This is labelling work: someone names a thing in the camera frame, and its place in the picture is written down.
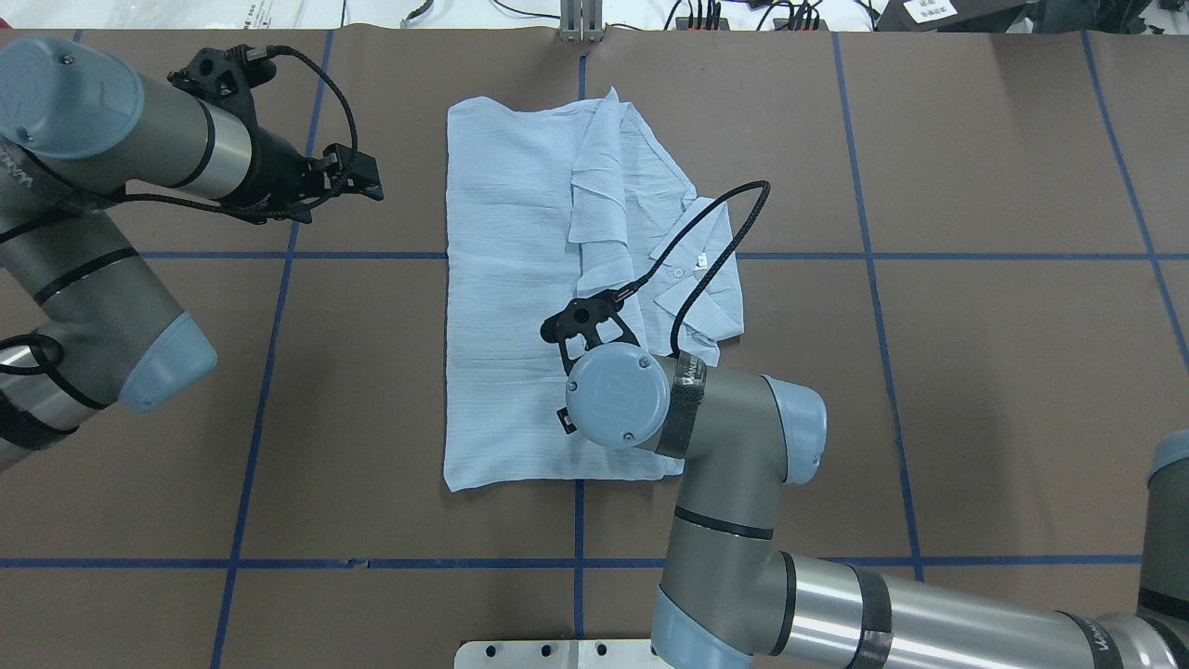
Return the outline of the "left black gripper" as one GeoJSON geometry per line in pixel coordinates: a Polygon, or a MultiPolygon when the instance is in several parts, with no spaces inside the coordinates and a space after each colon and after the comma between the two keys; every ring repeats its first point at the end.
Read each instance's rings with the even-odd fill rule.
{"type": "Polygon", "coordinates": [[[303,202],[310,196],[323,202],[340,196],[365,196],[371,202],[384,198],[379,169],[369,153],[344,144],[327,145],[321,171],[328,187],[322,190],[314,160],[287,139],[258,126],[251,127],[249,135],[252,149],[249,170],[241,185],[222,198],[225,207],[277,212],[281,220],[309,225],[313,216],[303,202]]]}

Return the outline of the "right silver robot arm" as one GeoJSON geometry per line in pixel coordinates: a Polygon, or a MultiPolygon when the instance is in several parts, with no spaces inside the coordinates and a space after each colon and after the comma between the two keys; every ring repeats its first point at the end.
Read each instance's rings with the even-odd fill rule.
{"type": "Polygon", "coordinates": [[[568,365],[565,429],[684,463],[652,648],[675,668],[759,655],[825,668],[1184,668],[1185,429],[1147,475],[1135,612],[1100,618],[776,550],[786,484],[814,476],[828,408],[812,389],[604,343],[568,365]]]}

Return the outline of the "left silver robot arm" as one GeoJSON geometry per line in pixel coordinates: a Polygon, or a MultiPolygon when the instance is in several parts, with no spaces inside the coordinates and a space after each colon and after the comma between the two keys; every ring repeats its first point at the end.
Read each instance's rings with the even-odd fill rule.
{"type": "Polygon", "coordinates": [[[111,219],[164,203],[263,225],[310,223],[344,194],[383,198],[342,90],[292,46],[205,48],[165,80],[59,34],[4,48],[1,258],[46,323],[4,337],[4,469],[120,403],[161,408],[216,367],[195,318],[111,219]],[[259,124],[276,59],[308,67],[351,135],[317,156],[259,124]]]}

